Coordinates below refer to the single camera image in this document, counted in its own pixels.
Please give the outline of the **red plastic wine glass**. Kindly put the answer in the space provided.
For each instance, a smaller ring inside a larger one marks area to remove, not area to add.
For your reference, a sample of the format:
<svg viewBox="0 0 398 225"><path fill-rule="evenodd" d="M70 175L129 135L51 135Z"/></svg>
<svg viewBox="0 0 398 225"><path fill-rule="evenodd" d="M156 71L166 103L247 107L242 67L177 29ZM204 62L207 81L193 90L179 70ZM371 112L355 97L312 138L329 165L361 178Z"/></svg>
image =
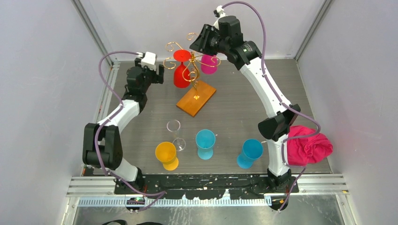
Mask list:
<svg viewBox="0 0 398 225"><path fill-rule="evenodd" d="M190 72L187 69L187 66L184 64L191 58L191 54L187 50L177 50L173 54L173 58L180 62L180 65L177 66L174 70L174 78L173 82L177 88L186 88L190 85Z"/></svg>

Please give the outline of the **pink plastic wine glass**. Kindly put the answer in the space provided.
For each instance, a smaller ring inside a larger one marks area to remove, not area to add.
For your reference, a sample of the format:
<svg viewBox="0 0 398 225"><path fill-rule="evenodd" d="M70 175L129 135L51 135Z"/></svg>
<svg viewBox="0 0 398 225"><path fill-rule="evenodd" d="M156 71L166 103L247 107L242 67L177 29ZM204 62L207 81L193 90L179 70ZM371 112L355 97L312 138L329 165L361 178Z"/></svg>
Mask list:
<svg viewBox="0 0 398 225"><path fill-rule="evenodd" d="M204 74L212 75L217 71L218 59L216 56L203 55L200 61L200 68Z"/></svg>

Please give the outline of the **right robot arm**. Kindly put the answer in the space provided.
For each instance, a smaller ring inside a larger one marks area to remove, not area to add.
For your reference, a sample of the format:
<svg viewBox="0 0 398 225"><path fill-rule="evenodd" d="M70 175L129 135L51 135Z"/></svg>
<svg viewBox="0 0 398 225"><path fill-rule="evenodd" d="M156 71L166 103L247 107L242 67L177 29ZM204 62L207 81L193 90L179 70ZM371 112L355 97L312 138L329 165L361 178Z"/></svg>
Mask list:
<svg viewBox="0 0 398 225"><path fill-rule="evenodd" d="M244 40L240 21L235 16L225 16L219 18L215 26L204 24L190 49L209 56L226 55L253 86L267 114L258 129L268 146L268 187L273 192L281 192L291 181L291 169L284 162L287 146L283 140L288 138L297 115L280 102L286 98L266 70L259 48L253 41Z"/></svg>

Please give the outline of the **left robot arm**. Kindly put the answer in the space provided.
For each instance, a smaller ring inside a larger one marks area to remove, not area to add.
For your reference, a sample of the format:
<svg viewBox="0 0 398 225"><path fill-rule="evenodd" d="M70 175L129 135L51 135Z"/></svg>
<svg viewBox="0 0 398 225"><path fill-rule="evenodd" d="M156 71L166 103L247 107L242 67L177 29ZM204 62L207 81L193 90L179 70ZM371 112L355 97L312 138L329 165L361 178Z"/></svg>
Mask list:
<svg viewBox="0 0 398 225"><path fill-rule="evenodd" d="M144 188L141 170L123 157L120 134L138 116L147 103L146 92L151 84L164 82L164 66L150 70L137 64L126 72L127 83L122 102L105 119L84 127L83 163L105 169L126 181L126 188L139 194Z"/></svg>

